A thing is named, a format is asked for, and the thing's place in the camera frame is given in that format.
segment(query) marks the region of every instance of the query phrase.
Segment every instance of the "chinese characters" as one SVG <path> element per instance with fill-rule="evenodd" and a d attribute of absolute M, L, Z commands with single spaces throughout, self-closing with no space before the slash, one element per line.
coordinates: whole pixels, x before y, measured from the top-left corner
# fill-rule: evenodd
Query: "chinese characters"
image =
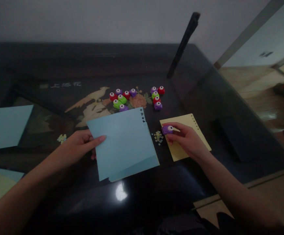
<path fill-rule="evenodd" d="M 54 83 L 51 86 L 48 84 L 40 84 L 40 89 L 48 89 L 48 88 L 61 88 L 61 87 L 70 87 L 70 86 L 81 86 L 81 82 L 73 82 L 73 83 Z"/>

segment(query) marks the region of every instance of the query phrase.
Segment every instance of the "black pole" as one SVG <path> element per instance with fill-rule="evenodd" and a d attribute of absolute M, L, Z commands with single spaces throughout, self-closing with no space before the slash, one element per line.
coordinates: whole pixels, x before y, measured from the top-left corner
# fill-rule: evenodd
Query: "black pole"
<path fill-rule="evenodd" d="M 175 68 L 177 67 L 179 60 L 180 60 L 180 58 L 183 54 L 183 51 L 184 51 L 185 47 L 187 46 L 188 41 L 189 41 L 191 35 L 193 34 L 194 30 L 197 28 L 198 19 L 200 18 L 200 15 L 201 14 L 198 13 L 198 12 L 192 13 L 191 19 L 188 23 L 188 27 L 184 32 L 184 35 L 183 35 L 183 38 L 182 38 L 180 45 L 178 47 L 177 53 L 174 57 L 174 60 L 172 61 L 170 69 L 167 73 L 167 78 L 171 78 L 173 76 L 173 74 L 175 72 Z"/>

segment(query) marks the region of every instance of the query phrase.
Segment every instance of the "glass tabletop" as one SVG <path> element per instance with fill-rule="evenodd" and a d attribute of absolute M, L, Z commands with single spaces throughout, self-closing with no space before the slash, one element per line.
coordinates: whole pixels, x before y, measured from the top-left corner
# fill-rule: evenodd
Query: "glass tabletop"
<path fill-rule="evenodd" d="M 150 133 L 161 129 L 159 120 L 192 113 L 212 154 L 241 183 L 284 170 L 283 147 L 195 45 L 186 47 L 173 77 L 166 78 L 177 48 L 175 44 L 0 45 L 6 78 L 2 82 L 11 83 L 0 107 L 34 104 L 19 145 L 0 149 L 0 167 L 28 172 L 59 146 L 61 134 L 69 137 L 87 128 L 86 120 L 118 112 L 109 101 L 110 92 L 135 88 L 139 102 L 130 102 L 130 108 L 143 104 Z M 160 112 L 151 103 L 153 86 L 165 88 Z M 243 133 L 241 144 L 247 140 L 251 160 L 240 161 L 228 145 L 217 125 L 225 117 L 231 117 Z M 87 211 L 98 219 L 119 211 L 125 214 L 136 204 L 148 208 L 163 195 L 194 202 L 216 194 L 194 161 L 173 162 L 165 141 L 154 146 L 160 166 L 114 183 L 99 182 L 96 161 L 83 159 L 72 169 L 77 177 L 64 181 L 33 220 L 46 211 L 53 216 Z M 128 195 L 124 200 L 117 197 L 120 188 Z M 59 195 L 60 203 L 54 203 Z"/>

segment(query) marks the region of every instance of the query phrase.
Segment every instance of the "white wall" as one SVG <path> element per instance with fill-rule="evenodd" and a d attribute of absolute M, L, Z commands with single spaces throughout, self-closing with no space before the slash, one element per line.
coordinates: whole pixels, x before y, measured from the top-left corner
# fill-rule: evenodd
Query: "white wall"
<path fill-rule="evenodd" d="M 261 58 L 264 52 L 273 52 Z M 284 58 L 284 5 L 223 65 L 273 65 Z"/>
<path fill-rule="evenodd" d="M 190 39 L 212 61 L 269 0 L 0 0 L 0 41 L 180 43 Z"/>

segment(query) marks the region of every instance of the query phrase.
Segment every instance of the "paper confetti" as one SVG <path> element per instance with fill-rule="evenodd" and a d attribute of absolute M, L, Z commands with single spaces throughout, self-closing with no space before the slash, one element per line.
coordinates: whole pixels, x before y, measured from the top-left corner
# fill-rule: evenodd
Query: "paper confetti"
<path fill-rule="evenodd" d="M 62 144 L 66 139 L 67 139 L 67 135 L 66 135 L 66 134 L 64 134 L 64 135 L 61 134 L 61 135 L 58 137 L 57 141 L 60 142 L 60 144 Z"/>

